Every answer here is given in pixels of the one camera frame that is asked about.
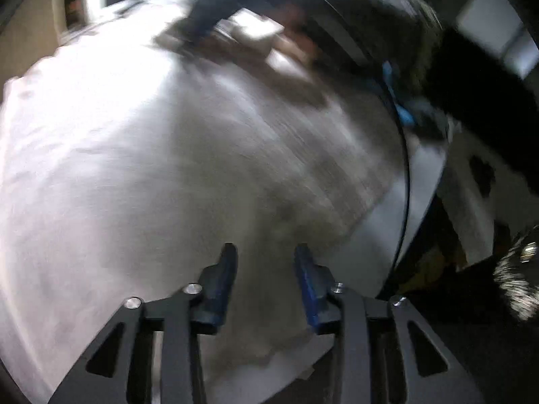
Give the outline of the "person's right hand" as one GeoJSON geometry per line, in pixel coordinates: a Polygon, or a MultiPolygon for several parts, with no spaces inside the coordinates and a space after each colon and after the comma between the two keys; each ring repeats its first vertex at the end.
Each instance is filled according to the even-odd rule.
{"type": "Polygon", "coordinates": [[[268,17],[283,27],[275,49],[304,67],[311,67],[318,58],[319,48],[303,32],[305,12],[299,6],[287,3],[271,9],[268,17]]]}

